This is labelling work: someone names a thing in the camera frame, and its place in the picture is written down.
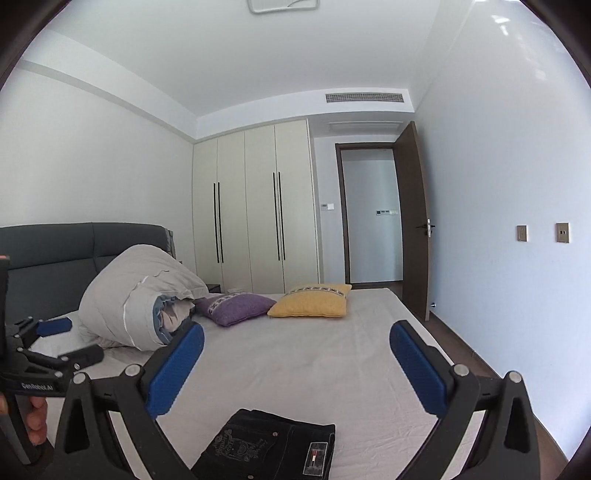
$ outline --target electrical socket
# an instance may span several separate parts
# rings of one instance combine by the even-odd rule
[[[517,241],[527,242],[527,225],[517,225]]]
[[[570,224],[568,222],[556,224],[556,241],[561,244],[570,243]]]

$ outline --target white bedsheet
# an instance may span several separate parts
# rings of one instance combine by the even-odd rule
[[[240,408],[334,423],[332,480],[396,478],[436,421],[423,410],[390,350],[390,327],[401,319],[442,351],[387,289],[353,290],[348,314],[339,320],[265,316],[223,328],[200,319],[206,338],[203,353],[173,408],[158,423],[189,466]],[[46,343],[38,349],[58,355],[68,348]],[[92,378],[114,376],[149,356],[130,347],[108,349],[105,360],[86,371]],[[62,403],[50,399],[52,442]],[[481,419],[481,414],[474,415],[445,478],[459,473]],[[134,473],[148,480],[118,414],[113,414],[113,422]]]

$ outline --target wall switch panel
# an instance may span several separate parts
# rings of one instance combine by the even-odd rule
[[[527,242],[527,225],[517,225],[517,241]]]
[[[561,244],[570,243],[570,224],[557,223],[556,224],[556,241]]]

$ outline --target door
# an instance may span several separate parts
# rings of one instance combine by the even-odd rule
[[[223,288],[217,213],[217,138],[193,149],[193,231],[197,275]]]
[[[316,217],[308,123],[275,125],[285,290],[318,282]]]
[[[246,221],[244,132],[217,139],[219,245],[226,291],[252,292]]]
[[[244,160],[252,291],[285,293],[273,125],[245,132]]]
[[[394,143],[402,223],[402,302],[419,320],[428,320],[431,274],[431,220],[417,127],[410,122]]]

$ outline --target human hand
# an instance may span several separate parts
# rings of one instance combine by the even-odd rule
[[[43,397],[29,397],[33,410],[27,414],[25,422],[31,429],[29,440],[33,445],[41,445],[47,439],[47,400]],[[8,404],[0,393],[0,415],[8,414]]]

